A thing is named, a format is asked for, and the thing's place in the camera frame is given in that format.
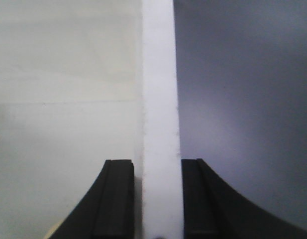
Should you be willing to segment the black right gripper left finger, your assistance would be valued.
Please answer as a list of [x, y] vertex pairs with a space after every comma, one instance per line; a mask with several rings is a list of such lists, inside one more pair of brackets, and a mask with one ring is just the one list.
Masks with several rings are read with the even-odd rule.
[[91, 188], [53, 239], [132, 239], [135, 180], [131, 160], [106, 160]]

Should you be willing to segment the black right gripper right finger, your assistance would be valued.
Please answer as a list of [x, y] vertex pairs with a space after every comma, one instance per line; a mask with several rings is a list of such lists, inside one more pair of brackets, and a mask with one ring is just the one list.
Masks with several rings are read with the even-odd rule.
[[307, 231], [243, 197], [202, 159], [181, 165], [186, 239], [307, 239]]

